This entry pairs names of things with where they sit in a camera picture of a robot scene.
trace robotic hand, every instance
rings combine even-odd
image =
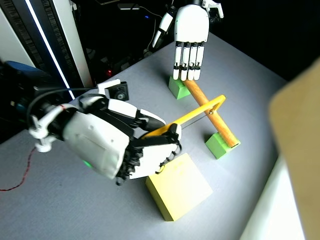
[[[109,179],[117,177],[121,185],[128,178],[154,174],[181,149],[182,129],[177,124],[161,135],[134,136],[136,128],[148,133],[166,123],[128,102],[107,98],[105,89],[109,95],[115,89],[121,94],[127,91],[122,91],[125,83],[119,79],[98,84],[98,93],[85,93],[76,106],[62,103],[58,93],[68,89],[53,90],[47,84],[51,76],[39,69],[8,61],[4,70],[8,81],[3,83],[10,83],[8,89],[12,89],[6,106],[20,112],[22,119],[26,117],[39,152],[49,152],[55,140],[64,141],[87,166]]]
[[[152,46],[156,47],[166,34],[172,21],[174,24],[175,55],[173,79],[198,80],[204,56],[205,43],[209,34],[209,11],[217,8],[220,18],[224,13],[220,3],[212,0],[190,0],[190,4],[180,7],[177,11],[172,5],[162,18]]]

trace green light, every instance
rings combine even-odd
[[[89,162],[87,162],[87,161],[85,161],[85,160],[83,160],[83,162],[84,162],[84,164],[87,166],[87,167],[89,167],[89,168],[93,168],[93,166],[89,163]]]

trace wooden rod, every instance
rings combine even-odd
[[[194,80],[185,80],[183,83],[189,89],[190,93],[200,106],[209,102],[206,95],[202,92],[202,90]],[[214,111],[213,114],[209,114],[209,112],[210,110],[205,111],[207,117],[210,119],[211,123],[220,133],[221,137],[228,144],[228,146],[232,148],[235,145],[237,145],[239,141],[236,139],[235,135],[230,131],[223,119],[219,116],[218,112]]]

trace white cable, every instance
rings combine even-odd
[[[148,50],[149,50],[149,46],[150,46],[150,44],[152,43],[152,40],[154,39],[155,32],[156,32],[156,19],[154,19],[153,35],[152,35],[151,41],[150,41],[150,42],[149,42],[149,44],[148,44],[148,47],[147,47],[147,49],[148,49]]]
[[[158,17],[160,17],[160,18],[162,18],[162,16],[160,16],[160,15],[158,15],[158,14],[155,14],[155,13],[153,13],[152,11],[149,11],[149,10],[146,9],[144,6],[140,6],[140,8],[145,9],[145,10],[147,10],[149,13],[151,13],[151,14],[153,14],[153,15],[155,15],[155,16],[158,16]]]
[[[38,30],[39,30],[39,32],[41,34],[41,37],[42,37],[42,39],[44,41],[44,44],[45,44],[46,48],[48,49],[48,51],[49,51],[49,53],[50,53],[50,55],[52,57],[52,60],[53,60],[53,62],[55,64],[55,66],[56,66],[56,68],[57,68],[57,70],[58,70],[58,72],[59,72],[59,74],[60,74],[60,76],[61,76],[61,78],[62,78],[62,80],[63,80],[63,82],[65,84],[65,86],[66,86],[66,88],[69,89],[70,86],[69,86],[69,84],[67,82],[67,79],[65,78],[65,75],[64,75],[64,73],[62,72],[62,70],[61,70],[61,68],[59,66],[59,63],[58,63],[58,61],[56,59],[56,56],[55,56],[54,52],[51,49],[51,46],[50,46],[50,44],[49,44],[49,42],[47,40],[47,37],[46,37],[42,27],[41,27],[41,24],[40,24],[40,22],[39,22],[39,20],[37,18],[37,15],[36,15],[36,13],[34,11],[34,8],[32,7],[32,5],[31,5],[29,0],[25,0],[25,3],[29,8],[29,11],[30,11],[30,13],[32,15],[32,18],[33,18],[34,22],[35,22],[35,25],[37,26],[37,28],[38,28]],[[75,96],[72,93],[72,91],[69,91],[69,93],[70,93],[70,96],[71,96],[72,100],[74,100]]]

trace red wire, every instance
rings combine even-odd
[[[31,157],[32,157],[32,155],[33,155],[33,153],[34,153],[35,150],[36,150],[36,148],[34,147],[34,148],[31,150],[31,152],[30,152],[30,154],[29,154],[29,156],[28,156],[28,161],[27,161],[27,164],[26,164],[26,169],[25,169],[25,171],[24,171],[24,174],[23,174],[23,177],[22,177],[21,182],[20,182],[17,186],[11,187],[11,188],[9,188],[9,189],[0,189],[0,191],[2,191],[2,192],[11,191],[11,190],[13,190],[13,189],[16,189],[16,188],[20,187],[20,186],[25,182],[25,179],[26,179],[27,174],[28,174],[29,169],[30,169]]]

